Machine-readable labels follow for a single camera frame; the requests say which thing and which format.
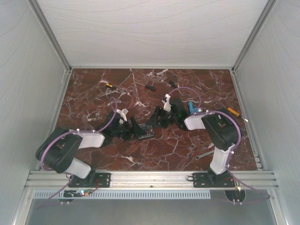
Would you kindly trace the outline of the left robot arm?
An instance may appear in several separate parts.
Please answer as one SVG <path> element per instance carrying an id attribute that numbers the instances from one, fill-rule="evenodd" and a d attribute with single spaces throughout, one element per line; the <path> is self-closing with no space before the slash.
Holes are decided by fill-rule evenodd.
<path id="1" fill-rule="evenodd" d="M 36 159 L 40 161 L 41 168 L 48 166 L 56 173 L 76 176 L 82 184 L 90 187 L 96 182 L 96 174 L 90 165 L 75 158 L 79 149 L 100 148 L 110 144 L 115 137 L 130 141 L 146 134 L 146 129 L 134 117 L 128 122 L 126 115 L 117 110 L 108 114 L 99 130 L 56 128 L 38 148 Z"/>

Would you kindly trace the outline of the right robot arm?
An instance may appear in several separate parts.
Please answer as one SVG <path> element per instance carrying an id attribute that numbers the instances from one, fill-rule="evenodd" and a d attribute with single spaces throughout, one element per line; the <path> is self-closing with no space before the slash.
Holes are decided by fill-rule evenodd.
<path id="1" fill-rule="evenodd" d="M 146 124 L 153 128 L 168 128 L 169 125 L 176 124 L 184 131 L 206 130 L 213 143 L 214 152 L 207 175 L 201 180 L 216 187 L 226 179 L 232 179 L 228 172 L 229 161 L 240 143 L 242 131 L 229 111 L 224 107 L 206 112 L 194 108 L 190 113 L 179 98 L 165 97 L 163 103 L 164 106 L 156 107 Z"/>

